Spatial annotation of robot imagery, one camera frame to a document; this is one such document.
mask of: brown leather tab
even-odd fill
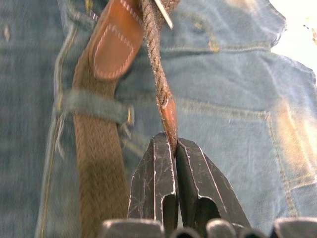
[[[90,49],[90,66],[98,80],[115,80],[130,67],[143,40],[142,11],[137,0],[110,0],[101,30]]]

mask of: woven belt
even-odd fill
[[[170,13],[179,0],[163,0]],[[170,143],[176,147],[175,103],[159,55],[164,19],[153,0],[110,0],[83,51],[73,88],[114,99],[115,88],[131,65],[145,35],[158,90],[157,102]],[[74,113],[77,165],[80,175],[81,236],[96,237],[103,220],[125,218],[128,187],[117,126],[114,122]]]

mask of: blue denim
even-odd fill
[[[34,236],[62,43],[56,1],[0,1],[1,238]]]
[[[55,14],[55,5],[54,1],[43,5],[52,6],[45,10],[50,12],[47,16]],[[46,23],[50,27],[43,24],[42,32],[36,31],[37,38],[33,38],[42,43],[43,48],[34,46],[40,55],[24,56],[19,80],[31,82],[11,80],[4,84],[5,77],[1,77],[1,97],[5,95],[1,100],[1,119],[4,117],[5,122],[1,126],[5,130],[1,133],[1,157],[7,162],[1,162],[4,166],[0,168],[4,177],[0,180],[0,214],[1,221],[9,219],[0,230],[4,234],[1,237],[31,237],[37,211],[36,237],[80,236],[73,111],[118,123],[129,180],[150,138],[163,130],[145,43],[120,81],[116,102],[71,90],[77,61],[95,22],[85,14],[83,0],[59,0],[58,5],[62,27],[56,18],[49,18]],[[195,141],[228,177],[254,228],[268,234],[276,218],[317,216],[316,78],[304,65],[270,52],[285,30],[284,17],[268,0],[182,0],[171,17],[173,31],[167,26],[162,29],[161,59],[176,99],[179,136]],[[60,32],[65,40],[57,56],[52,89],[53,73],[41,73],[42,68],[34,68],[34,64],[42,66],[45,58],[41,56],[50,49],[47,45],[51,41],[56,43],[50,47],[60,47]],[[14,54],[3,57],[5,44],[5,38],[1,38],[1,75],[16,70],[13,63],[21,60]],[[55,55],[50,52],[50,56],[52,63]],[[36,87],[35,79],[43,84]],[[10,84],[15,94],[7,91]],[[31,94],[25,87],[37,91]],[[13,110],[17,102],[19,109]],[[42,123],[48,126],[51,108],[44,156],[45,136],[37,135],[37,129]],[[17,120],[13,125],[20,128],[9,126],[13,119]],[[14,144],[22,137],[24,144],[33,144],[16,150]],[[28,155],[28,160],[21,160],[21,155]],[[44,158],[38,209],[35,198],[40,188],[36,184],[41,180]],[[24,197],[28,200],[21,209]]]

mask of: belt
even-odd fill
[[[180,0],[163,0],[168,13]],[[73,88],[114,99],[118,79],[128,70],[143,36],[157,87],[157,103],[173,150],[177,144],[175,102],[160,62],[159,32],[164,18],[153,0],[110,0],[78,60]],[[81,237],[96,237],[103,220],[126,218],[128,185],[114,122],[73,114],[80,176]]]

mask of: leather tab stitching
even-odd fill
[[[142,26],[143,25],[143,21],[138,16],[138,14],[135,11],[133,11],[133,8],[125,0],[120,0],[120,3],[133,16],[133,18],[140,24],[140,26]]]
[[[95,70],[97,72],[97,74],[101,77],[115,77],[119,74],[120,71],[122,71],[122,69],[126,66],[126,64],[128,63],[129,59],[131,58],[132,56],[132,52],[133,52],[133,45],[132,43],[124,37],[124,35],[122,35],[116,28],[115,25],[112,25],[112,24],[108,24],[108,26],[106,27],[106,30],[103,34],[103,36],[101,37],[98,45],[97,45],[97,49],[96,49],[96,52],[98,51],[100,45],[102,44],[105,36],[106,36],[106,33],[108,32],[108,30],[111,28],[111,31],[114,32],[116,34],[116,36],[122,41],[124,42],[129,48],[130,48],[130,54],[129,56],[127,57],[126,61],[124,62],[124,64],[118,69],[116,70],[115,72],[110,72],[110,73],[106,73],[106,72],[103,72],[102,70],[99,69],[98,65],[95,64]]]

